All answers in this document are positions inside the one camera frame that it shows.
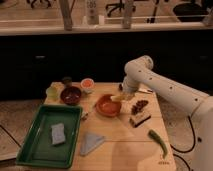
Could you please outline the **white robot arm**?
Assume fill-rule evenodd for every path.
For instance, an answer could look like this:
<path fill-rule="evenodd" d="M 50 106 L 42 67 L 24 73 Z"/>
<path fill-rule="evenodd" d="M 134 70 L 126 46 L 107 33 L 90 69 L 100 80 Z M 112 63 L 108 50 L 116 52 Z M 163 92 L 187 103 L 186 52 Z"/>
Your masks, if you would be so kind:
<path fill-rule="evenodd" d="M 123 91 L 135 93 L 140 84 L 144 84 L 191 116 L 199 116 L 201 142 L 195 149 L 192 169 L 213 171 L 213 96 L 156 74 L 152 71 L 153 65 L 152 58 L 147 55 L 127 62 Z"/>

